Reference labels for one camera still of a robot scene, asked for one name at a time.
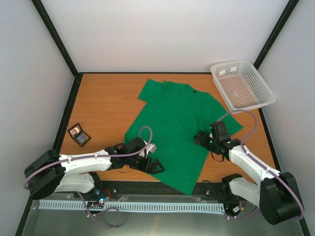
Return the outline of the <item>green t-shirt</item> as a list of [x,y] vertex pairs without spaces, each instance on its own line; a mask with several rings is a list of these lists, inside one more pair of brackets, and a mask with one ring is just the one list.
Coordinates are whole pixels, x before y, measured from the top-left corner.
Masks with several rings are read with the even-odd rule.
[[155,178],[191,195],[208,156],[207,149],[194,144],[199,132],[210,133],[210,124],[223,118],[233,135],[242,129],[227,110],[210,94],[188,84],[148,79],[138,98],[146,104],[127,130],[125,142],[140,135],[157,146],[152,154],[164,167]]

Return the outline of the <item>white perforated plastic basket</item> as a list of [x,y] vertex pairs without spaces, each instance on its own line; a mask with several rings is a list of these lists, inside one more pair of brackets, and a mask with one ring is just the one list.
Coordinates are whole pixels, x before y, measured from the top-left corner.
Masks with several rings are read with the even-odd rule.
[[276,101],[270,87],[246,59],[217,63],[210,67],[210,71],[229,111],[251,111]]

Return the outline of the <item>round blue brooch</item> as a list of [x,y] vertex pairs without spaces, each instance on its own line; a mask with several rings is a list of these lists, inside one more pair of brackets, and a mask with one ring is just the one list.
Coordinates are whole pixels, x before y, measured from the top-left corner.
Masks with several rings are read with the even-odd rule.
[[75,137],[75,141],[79,144],[79,145],[83,145],[86,141],[86,138],[83,135],[78,135]]

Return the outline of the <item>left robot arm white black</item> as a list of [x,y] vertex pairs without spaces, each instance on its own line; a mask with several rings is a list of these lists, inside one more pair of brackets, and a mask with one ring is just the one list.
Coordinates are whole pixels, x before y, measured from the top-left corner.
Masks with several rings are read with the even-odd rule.
[[129,166],[147,174],[164,171],[158,159],[149,155],[156,151],[155,144],[136,137],[126,144],[120,143],[97,152],[65,155],[49,150],[25,168],[24,188],[35,200],[53,193],[80,192],[92,198],[102,194],[97,172],[121,169]]

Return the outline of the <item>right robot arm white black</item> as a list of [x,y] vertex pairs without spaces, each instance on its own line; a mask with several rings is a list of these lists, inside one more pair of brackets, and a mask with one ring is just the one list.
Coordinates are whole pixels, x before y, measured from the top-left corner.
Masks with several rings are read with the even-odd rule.
[[240,140],[231,139],[228,134],[219,136],[199,131],[193,142],[239,166],[254,180],[250,182],[240,175],[230,175],[225,178],[227,193],[242,197],[259,208],[268,223],[276,225],[288,219],[303,218],[304,207],[291,173],[282,173],[266,165]]

